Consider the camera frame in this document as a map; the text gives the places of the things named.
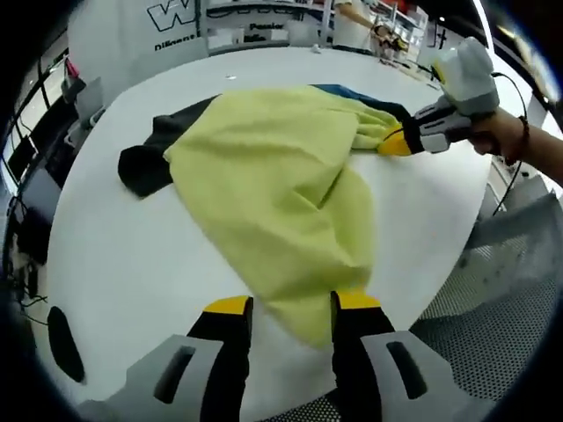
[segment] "white table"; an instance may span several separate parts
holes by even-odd
[[[186,334],[218,298],[250,294],[166,187],[139,201],[117,175],[120,152],[145,141],[152,118],[222,91],[343,84],[411,113],[439,92],[371,57],[306,48],[249,50],[188,63],[123,93],[77,157],[48,250],[49,304],[69,319],[85,385],[49,371],[75,402],[105,399],[126,369],[172,334]],[[467,142],[408,158],[356,155],[373,192],[376,263],[368,287],[398,330],[428,306],[456,263],[479,211],[489,159]],[[332,350],[300,345],[256,304],[243,420],[273,416],[334,388]]]

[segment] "yellow-green cloth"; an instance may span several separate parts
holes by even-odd
[[[191,216],[311,346],[330,341],[330,292],[365,287],[373,266],[374,208],[350,150],[397,124],[312,86],[232,91],[165,152]]]

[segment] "human hand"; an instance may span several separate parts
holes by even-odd
[[[384,25],[372,26],[370,33],[373,38],[380,41],[387,40],[391,36],[391,31]]]
[[[491,117],[475,122],[472,130],[469,141],[482,156],[502,154],[507,162],[513,163],[523,154],[523,124],[501,108]]]

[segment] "perforated metal sheet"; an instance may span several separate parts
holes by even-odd
[[[327,397],[297,407],[267,422],[340,422],[340,414]]]
[[[472,396],[500,399],[545,335],[563,281],[562,221],[559,203],[545,198],[485,222],[411,329],[450,363],[454,380]],[[340,416],[321,397],[268,421]]]

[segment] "bracelet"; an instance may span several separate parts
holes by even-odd
[[[513,165],[516,161],[522,160],[524,150],[528,148],[528,144],[530,143],[530,124],[528,123],[528,119],[526,119],[525,116],[520,116],[518,119],[523,124],[523,134],[515,154],[513,156],[506,156],[504,159],[508,166]]]

